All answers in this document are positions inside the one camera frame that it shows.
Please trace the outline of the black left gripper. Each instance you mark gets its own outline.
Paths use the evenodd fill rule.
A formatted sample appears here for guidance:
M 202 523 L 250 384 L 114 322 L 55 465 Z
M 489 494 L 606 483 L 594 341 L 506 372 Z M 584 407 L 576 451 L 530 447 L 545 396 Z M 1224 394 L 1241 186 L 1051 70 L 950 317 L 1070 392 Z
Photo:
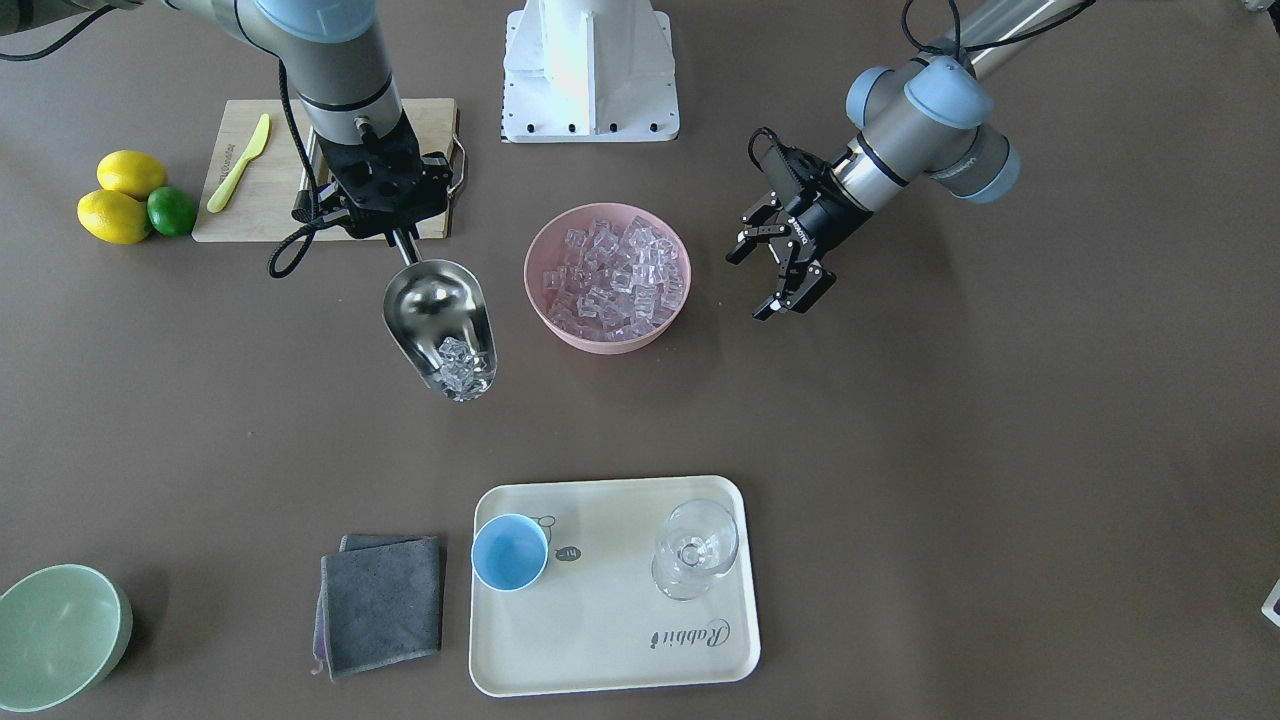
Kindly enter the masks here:
M 777 291 L 753 313 L 760 322 L 777 313 L 804 314 L 817 304 L 837 275 L 810 263 L 819 261 L 872 218 L 846 195 L 828 161 L 801 149 L 769 147 L 765 177 L 777 196 L 762 196 L 742 214 L 742 229 L 726 261 L 737 265 L 758 245 L 790 237 L 790 224 L 777 222 L 782 213 L 795 225 L 796 261 L 805 266 L 791 266 L 780 277 Z

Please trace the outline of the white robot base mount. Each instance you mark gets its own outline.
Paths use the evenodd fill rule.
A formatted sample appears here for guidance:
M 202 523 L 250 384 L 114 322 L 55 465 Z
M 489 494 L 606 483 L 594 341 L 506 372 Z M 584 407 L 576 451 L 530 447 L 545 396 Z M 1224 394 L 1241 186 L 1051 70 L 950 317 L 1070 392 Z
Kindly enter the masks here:
M 527 1 L 506 18 L 507 143 L 678 137 L 671 19 L 649 1 Z

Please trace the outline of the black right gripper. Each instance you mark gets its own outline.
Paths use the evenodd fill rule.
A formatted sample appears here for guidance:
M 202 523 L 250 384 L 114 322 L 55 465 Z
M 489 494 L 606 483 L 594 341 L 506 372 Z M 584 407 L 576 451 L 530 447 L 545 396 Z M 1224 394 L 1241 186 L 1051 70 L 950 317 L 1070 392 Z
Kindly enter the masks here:
M 332 181 L 320 186 L 315 227 L 340 227 L 366 240 L 396 231 L 413 233 L 419 222 L 444 213 L 454 187 L 454 168 L 442 151 L 421 152 L 410 117 L 399 114 L 384 136 L 355 145 L 317 137 Z

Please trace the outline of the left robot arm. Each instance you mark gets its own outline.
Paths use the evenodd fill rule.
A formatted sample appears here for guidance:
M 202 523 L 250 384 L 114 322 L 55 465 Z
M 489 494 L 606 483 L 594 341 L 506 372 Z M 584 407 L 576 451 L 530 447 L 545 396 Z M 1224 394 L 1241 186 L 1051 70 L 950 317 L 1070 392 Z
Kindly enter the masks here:
M 1021 158 L 988 119 L 993 100 L 984 78 L 1024 44 L 1078 17 L 1085 1 L 987 1 L 970 15 L 954 13 L 947 31 L 920 41 L 900 68 L 872 67 L 852 82 L 845 111 L 856 135 L 831 160 L 785 143 L 762 127 L 749 152 L 769 191 L 742 214 L 727 260 L 755 249 L 777 268 L 758 320 L 805 313 L 835 283 L 824 255 L 867 223 L 913 181 L 927 177 L 970 204 L 1001 199 L 1015 186 Z

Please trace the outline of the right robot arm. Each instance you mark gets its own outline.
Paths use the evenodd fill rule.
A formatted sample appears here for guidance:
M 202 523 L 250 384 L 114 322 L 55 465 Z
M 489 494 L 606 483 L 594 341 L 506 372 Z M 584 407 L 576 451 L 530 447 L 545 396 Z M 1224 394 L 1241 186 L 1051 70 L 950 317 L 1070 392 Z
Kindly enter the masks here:
M 452 169 L 424 152 L 404 110 L 372 1 L 175 1 L 273 55 L 301 101 L 330 179 L 294 219 L 349 237 L 416 240 L 451 201 Z

